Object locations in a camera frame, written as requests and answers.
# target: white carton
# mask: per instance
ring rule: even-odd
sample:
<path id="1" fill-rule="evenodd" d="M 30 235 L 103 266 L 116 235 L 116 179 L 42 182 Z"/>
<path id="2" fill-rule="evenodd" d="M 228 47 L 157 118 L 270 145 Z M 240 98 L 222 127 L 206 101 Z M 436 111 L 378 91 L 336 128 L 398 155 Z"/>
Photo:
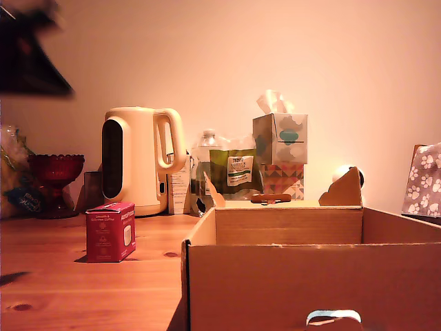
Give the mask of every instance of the white carton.
<path id="1" fill-rule="evenodd" d="M 168 154 L 169 162 L 173 154 Z M 168 212 L 169 214 L 190 213 L 190 156 L 187 154 L 185 165 L 174 174 L 167 175 Z"/>

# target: wood grain knot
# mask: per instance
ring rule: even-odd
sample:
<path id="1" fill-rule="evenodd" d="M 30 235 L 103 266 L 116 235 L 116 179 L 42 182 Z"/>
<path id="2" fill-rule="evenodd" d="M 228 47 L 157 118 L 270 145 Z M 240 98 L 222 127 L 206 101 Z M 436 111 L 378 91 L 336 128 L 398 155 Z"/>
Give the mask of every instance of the wood grain knot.
<path id="1" fill-rule="evenodd" d="M 20 303 L 19 305 L 13 306 L 12 309 L 18 312 L 23 312 L 24 310 L 32 309 L 32 306 L 27 303 Z"/>
<path id="2" fill-rule="evenodd" d="M 179 257 L 179 254 L 175 253 L 175 252 L 166 252 L 164 253 L 165 257 Z"/>

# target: tissue box with clouds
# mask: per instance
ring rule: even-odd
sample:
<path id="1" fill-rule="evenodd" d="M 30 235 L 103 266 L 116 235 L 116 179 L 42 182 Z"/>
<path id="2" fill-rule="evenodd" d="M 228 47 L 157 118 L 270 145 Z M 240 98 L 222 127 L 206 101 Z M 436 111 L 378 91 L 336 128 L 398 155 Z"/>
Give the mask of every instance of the tissue box with clouds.
<path id="1" fill-rule="evenodd" d="M 267 91 L 257 101 L 265 115 L 253 119 L 257 161 L 307 163 L 307 115 L 292 114 L 293 105 L 281 94 Z"/>
<path id="2" fill-rule="evenodd" d="M 280 162 L 260 165 L 265 194 L 289 194 L 292 200 L 305 198 L 303 164 Z"/>

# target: green packet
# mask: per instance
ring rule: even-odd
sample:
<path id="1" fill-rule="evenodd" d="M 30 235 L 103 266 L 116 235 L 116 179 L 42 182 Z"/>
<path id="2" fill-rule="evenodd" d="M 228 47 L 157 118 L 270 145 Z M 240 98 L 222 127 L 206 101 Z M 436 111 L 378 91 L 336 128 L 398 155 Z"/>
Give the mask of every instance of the green packet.
<path id="1" fill-rule="evenodd" d="M 263 182 L 256 162 L 256 149 L 210 150 L 211 181 L 220 194 L 235 194 L 240 190 L 263 192 Z"/>

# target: patterned box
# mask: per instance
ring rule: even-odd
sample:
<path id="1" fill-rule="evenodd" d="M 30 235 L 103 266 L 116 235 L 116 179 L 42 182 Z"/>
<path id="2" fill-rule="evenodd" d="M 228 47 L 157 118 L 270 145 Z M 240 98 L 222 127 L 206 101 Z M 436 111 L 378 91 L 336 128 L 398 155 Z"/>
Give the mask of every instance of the patterned box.
<path id="1" fill-rule="evenodd" d="M 293 200 L 304 199 L 304 165 L 302 163 L 280 162 L 262 164 L 263 192 L 265 194 L 287 193 Z"/>
<path id="2" fill-rule="evenodd" d="M 402 214 L 441 217 L 441 143 L 416 150 Z"/>

